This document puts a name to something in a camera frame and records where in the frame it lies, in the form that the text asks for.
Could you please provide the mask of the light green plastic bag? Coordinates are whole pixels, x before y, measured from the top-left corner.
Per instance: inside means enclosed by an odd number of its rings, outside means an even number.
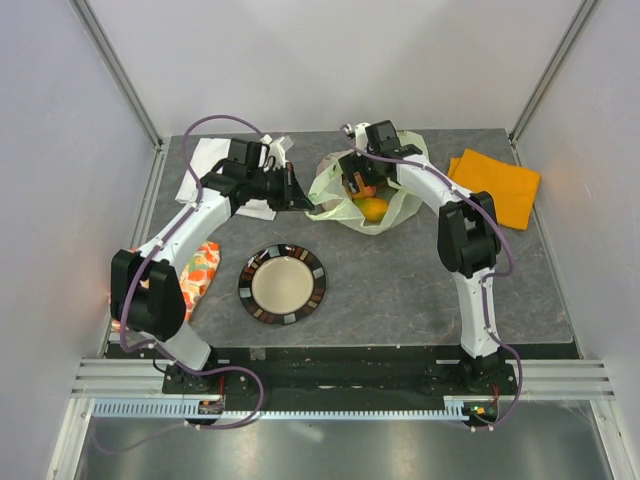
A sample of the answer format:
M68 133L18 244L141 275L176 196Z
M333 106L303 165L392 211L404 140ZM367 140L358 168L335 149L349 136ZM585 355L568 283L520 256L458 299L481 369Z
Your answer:
M364 170L347 171L361 157L352 150L330 153L316 169L307 197L320 209L306 216L315 222L333 221L374 236L418 213L422 200L391 179L367 180Z

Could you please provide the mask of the fake peach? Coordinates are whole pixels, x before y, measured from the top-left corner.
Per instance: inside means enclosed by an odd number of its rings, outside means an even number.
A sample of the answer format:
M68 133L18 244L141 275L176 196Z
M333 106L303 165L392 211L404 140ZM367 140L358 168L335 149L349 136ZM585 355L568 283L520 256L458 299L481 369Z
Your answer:
M358 192L352 193L351 198L353 200L373 198L376 196L377 189L375 186L364 186L359 189Z

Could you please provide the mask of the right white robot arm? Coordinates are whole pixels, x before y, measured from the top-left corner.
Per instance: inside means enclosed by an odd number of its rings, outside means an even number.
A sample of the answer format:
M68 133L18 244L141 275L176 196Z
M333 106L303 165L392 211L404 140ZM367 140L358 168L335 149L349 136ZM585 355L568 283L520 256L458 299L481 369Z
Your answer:
M504 365L492 292L502 248L493 198L455 183L424 148L404 145L389 120L341 130L353 149L341 162L352 192L390 180L437 215L437 252L454 279L462 320L458 381L469 393L483 392Z

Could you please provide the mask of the fake mango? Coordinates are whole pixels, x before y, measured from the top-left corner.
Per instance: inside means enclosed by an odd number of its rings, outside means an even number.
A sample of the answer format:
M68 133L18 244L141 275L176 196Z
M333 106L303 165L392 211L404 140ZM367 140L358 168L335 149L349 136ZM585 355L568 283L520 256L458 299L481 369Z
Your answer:
M364 219L369 223L380 223L389 209L389 203L386 200L377 197L352 200L352 202L360 210Z

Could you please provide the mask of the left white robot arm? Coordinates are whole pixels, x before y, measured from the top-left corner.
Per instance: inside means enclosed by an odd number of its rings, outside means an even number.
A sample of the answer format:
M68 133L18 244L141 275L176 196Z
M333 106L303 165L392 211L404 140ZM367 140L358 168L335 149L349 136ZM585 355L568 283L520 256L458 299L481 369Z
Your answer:
M182 365L185 382L198 393L215 389L220 371L211 363L211 346L185 321L181 274L209 235L251 200L274 212L312 209L286 158L292 144L288 136L231 139L180 212L147 243L112 258L110 309L120 331L158 345Z

